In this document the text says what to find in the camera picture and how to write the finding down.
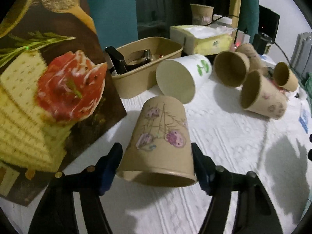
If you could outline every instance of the ham slice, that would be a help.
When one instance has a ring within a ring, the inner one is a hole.
[[[54,122],[78,122],[101,100],[107,64],[95,65],[78,50],[55,58],[38,80],[36,100]]]

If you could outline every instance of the paper cup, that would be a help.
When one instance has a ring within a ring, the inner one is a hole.
[[[196,183],[186,114],[180,101],[158,96],[145,102],[117,175],[157,187]]]
[[[161,62],[156,80],[164,95],[187,104],[211,75],[210,61],[201,54],[193,54]]]
[[[240,45],[236,49],[236,52],[243,53],[248,56],[250,60],[249,72],[260,69],[263,75],[268,74],[268,68],[266,67],[264,62],[261,60],[259,54],[254,49],[252,44],[246,43],[246,44]]]
[[[215,57],[213,66],[216,75],[225,86],[238,87],[247,77],[250,62],[242,53],[224,51]]]
[[[274,69],[273,78],[276,84],[294,92],[298,88],[298,79],[285,62],[279,62]]]
[[[241,106],[273,119],[280,119],[287,107],[286,96],[269,82],[259,70],[247,76],[241,90]]]
[[[193,25],[205,26],[211,23],[214,7],[191,3]]]

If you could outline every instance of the textured white cloth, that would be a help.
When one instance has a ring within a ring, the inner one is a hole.
[[[127,116],[78,157],[65,174],[78,173],[95,164],[115,142],[125,149],[143,103],[159,94],[155,86],[137,97],[124,99]],[[288,103],[282,119],[269,120],[242,110],[239,94],[238,89],[226,88],[211,76],[194,100],[185,105],[191,141],[217,165],[231,172],[255,171],[271,197],[284,233],[291,233],[300,220],[312,184],[312,163],[307,160],[312,144],[298,121],[300,100],[294,98]],[[27,233],[42,194],[29,207],[0,199],[0,206],[20,233]],[[210,200],[199,184],[176,189],[152,188],[118,177],[101,198],[115,234],[198,233]],[[225,233],[231,233],[236,200],[237,194],[233,193]],[[77,201],[78,225],[84,234]]]

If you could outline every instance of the cup opening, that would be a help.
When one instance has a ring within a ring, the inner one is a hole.
[[[192,101],[195,82],[190,72],[177,61],[165,60],[156,70],[156,80],[164,95],[175,97],[183,104]]]
[[[196,180],[174,174],[152,173],[143,171],[122,171],[118,176],[127,180],[154,187],[188,187]]]
[[[244,60],[234,52],[223,52],[214,61],[216,74],[221,82],[229,87],[241,86],[246,78]]]
[[[273,78],[278,86],[284,86],[289,79],[290,73],[286,63],[279,62],[274,69]]]
[[[260,92],[261,78],[257,70],[252,71],[247,76],[247,79],[241,90],[241,106],[244,109],[249,108],[257,99]]]

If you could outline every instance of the tissue box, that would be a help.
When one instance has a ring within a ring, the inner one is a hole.
[[[213,37],[202,38],[187,31],[194,26],[171,26],[170,39],[181,44],[183,51],[188,54],[211,55],[226,51],[232,44],[232,36],[222,34]]]

